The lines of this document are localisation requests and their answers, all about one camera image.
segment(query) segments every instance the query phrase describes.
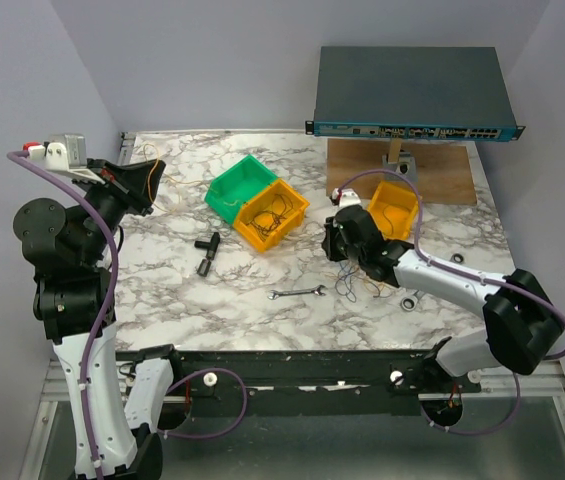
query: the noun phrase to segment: green bin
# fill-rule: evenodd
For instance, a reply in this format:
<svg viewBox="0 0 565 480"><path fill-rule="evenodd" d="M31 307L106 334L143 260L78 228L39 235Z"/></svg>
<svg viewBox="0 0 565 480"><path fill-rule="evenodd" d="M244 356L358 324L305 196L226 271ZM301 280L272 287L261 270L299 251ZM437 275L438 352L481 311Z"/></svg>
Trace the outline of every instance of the green bin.
<svg viewBox="0 0 565 480"><path fill-rule="evenodd" d="M277 178L255 157L248 155L211 182L204 201L229 225L233 225L242 205Z"/></svg>

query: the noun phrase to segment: wooden board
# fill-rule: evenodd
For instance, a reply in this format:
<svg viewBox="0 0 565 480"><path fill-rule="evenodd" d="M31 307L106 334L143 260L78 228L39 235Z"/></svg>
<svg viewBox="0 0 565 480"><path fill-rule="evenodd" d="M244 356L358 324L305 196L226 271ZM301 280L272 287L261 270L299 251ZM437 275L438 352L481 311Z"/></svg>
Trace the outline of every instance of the wooden board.
<svg viewBox="0 0 565 480"><path fill-rule="evenodd" d="M477 197L466 148L458 145L403 143L402 150L415 157L418 190L425 203L475 205ZM328 141L326 194L330 195L356 173L382 168L382 155L389 153L389 142L373 140ZM368 175L350 185L360 198L373 197L382 175Z"/></svg>

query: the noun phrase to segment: gray floor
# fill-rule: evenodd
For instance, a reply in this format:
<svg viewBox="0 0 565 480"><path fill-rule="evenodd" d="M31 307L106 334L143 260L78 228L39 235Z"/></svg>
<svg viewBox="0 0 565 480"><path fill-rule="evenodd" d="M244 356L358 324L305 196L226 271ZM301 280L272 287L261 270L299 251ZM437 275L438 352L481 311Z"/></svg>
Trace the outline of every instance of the gray floor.
<svg viewBox="0 0 565 480"><path fill-rule="evenodd" d="M510 405L473 400L462 426L487 426ZM228 421L198 419L194 430ZM40 480L67 478L74 442L70 407L60 404ZM446 435L418 417L250 417L224 438L169 439L163 447L169 480L565 480L565 440L549 398L525 399L515 422L488 437Z"/></svg>

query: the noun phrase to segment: table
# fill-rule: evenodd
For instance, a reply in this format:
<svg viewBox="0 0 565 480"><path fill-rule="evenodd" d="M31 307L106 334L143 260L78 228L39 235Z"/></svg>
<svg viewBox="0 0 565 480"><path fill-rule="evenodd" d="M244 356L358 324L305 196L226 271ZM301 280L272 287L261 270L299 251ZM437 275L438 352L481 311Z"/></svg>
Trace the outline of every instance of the table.
<svg viewBox="0 0 565 480"><path fill-rule="evenodd" d="M468 149L478 203L475 207L425 205L422 246L449 258L459 252L466 265L513 271L506 237L480 159ZM382 297L361 280L357 301L339 296L339 272L320 247L324 219L334 207L324 194L326 141L303 133L160 132L136 135L131 162L167 164L157 204L174 213L127 215L116 295L118 349L173 343L181 349L299 350L427 348L447 335L479 328L482 321L443 300L425 296L404 312L407 293L387 286ZM260 254L204 203L208 182L252 154L300 192L311 205L302 227ZM219 231L222 243L208 277L196 274L204 252L196 239ZM325 297L271 301L267 291L328 287Z"/></svg>

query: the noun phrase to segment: white knob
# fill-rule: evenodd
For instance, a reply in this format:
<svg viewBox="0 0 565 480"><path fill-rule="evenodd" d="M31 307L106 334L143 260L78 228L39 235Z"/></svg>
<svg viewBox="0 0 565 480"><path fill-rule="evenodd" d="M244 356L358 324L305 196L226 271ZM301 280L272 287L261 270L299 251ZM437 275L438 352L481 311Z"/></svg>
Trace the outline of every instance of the white knob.
<svg viewBox="0 0 565 480"><path fill-rule="evenodd" d="M206 375L204 375L203 380L204 380L204 384L205 384L207 387L212 387L212 386L214 386L216 383L218 383L218 376L217 376L215 373L213 373L213 372L209 372L209 373L207 373Z"/></svg>

